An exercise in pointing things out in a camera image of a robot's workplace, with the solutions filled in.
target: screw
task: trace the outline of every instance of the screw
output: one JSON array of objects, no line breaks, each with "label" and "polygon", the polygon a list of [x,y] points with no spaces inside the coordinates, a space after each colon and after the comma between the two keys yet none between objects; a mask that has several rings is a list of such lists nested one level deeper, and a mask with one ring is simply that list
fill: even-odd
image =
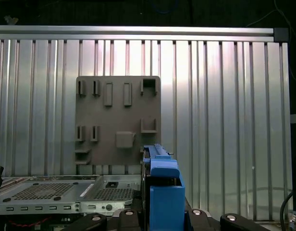
[{"label": "screw", "polygon": [[228,215],[227,216],[227,219],[229,219],[231,221],[235,221],[236,220],[235,216],[232,216],[232,215]]},{"label": "screw", "polygon": [[201,212],[200,212],[199,210],[193,210],[193,213],[194,213],[195,215],[200,215],[200,214],[201,214]]},{"label": "screw", "polygon": [[113,209],[113,206],[108,204],[108,205],[106,205],[105,208],[106,208],[106,210],[111,211]]},{"label": "screw", "polygon": [[99,216],[95,216],[95,217],[92,218],[92,220],[93,220],[93,221],[98,221],[98,220],[101,220],[101,217],[99,217]]}]

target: gray pegboard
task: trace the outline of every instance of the gray pegboard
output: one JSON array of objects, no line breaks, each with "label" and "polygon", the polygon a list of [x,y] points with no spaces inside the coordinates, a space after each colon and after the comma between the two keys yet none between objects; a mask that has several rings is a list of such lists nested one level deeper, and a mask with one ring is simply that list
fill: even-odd
[{"label": "gray pegboard", "polygon": [[76,164],[139,164],[140,147],[161,142],[160,120],[159,77],[78,77]]}]

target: aluminum frame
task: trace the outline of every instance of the aluminum frame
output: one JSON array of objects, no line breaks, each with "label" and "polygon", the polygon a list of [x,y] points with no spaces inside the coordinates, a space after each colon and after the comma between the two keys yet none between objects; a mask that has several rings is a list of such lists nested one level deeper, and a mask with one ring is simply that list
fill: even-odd
[{"label": "aluminum frame", "polygon": [[278,220],[292,173],[288,46],[273,33],[0,26],[5,175],[138,174],[139,165],[76,169],[75,79],[158,75],[162,145],[175,153],[190,204],[214,217]]}]

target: small bracket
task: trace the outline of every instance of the small bracket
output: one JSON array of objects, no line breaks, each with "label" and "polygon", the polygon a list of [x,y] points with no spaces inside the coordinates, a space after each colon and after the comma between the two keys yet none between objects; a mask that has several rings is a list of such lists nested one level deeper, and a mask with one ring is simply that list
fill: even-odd
[{"label": "small bracket", "polygon": [[140,82],[140,95],[144,95],[144,89],[145,88],[149,88],[153,90],[153,94],[157,95],[158,94],[158,90],[156,87],[156,80],[154,78],[144,78],[142,79],[142,81]]},{"label": "small bracket", "polygon": [[76,126],[76,137],[75,141],[77,142],[83,142],[85,141],[85,126]]},{"label": "small bracket", "polygon": [[92,94],[93,94],[93,96],[100,96],[100,81],[99,80],[93,81]]},{"label": "small bracket", "polygon": [[157,133],[157,120],[147,121],[145,119],[140,119],[140,130],[141,133]]},{"label": "small bracket", "polygon": [[76,82],[76,94],[79,96],[86,96],[86,85],[84,80]]},{"label": "small bracket", "polygon": [[117,148],[132,148],[135,140],[135,133],[131,131],[116,132],[116,147]]},{"label": "small bracket", "polygon": [[90,149],[80,149],[75,151],[75,164],[88,165],[90,162]]},{"label": "small bracket", "polygon": [[90,141],[92,142],[98,142],[100,137],[100,126],[92,126],[91,132],[90,132]]}]

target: ventilation grille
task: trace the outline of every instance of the ventilation grille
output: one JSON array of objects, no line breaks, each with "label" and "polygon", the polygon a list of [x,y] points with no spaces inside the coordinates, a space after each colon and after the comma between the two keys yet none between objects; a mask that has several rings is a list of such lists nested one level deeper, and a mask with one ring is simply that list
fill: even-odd
[{"label": "ventilation grille", "polygon": [[133,189],[102,189],[97,192],[94,199],[98,201],[128,201],[132,200]]},{"label": "ventilation grille", "polygon": [[44,200],[52,199],[56,196],[62,196],[73,184],[69,183],[51,183],[32,185],[27,189],[17,193],[12,197],[13,200]]}]

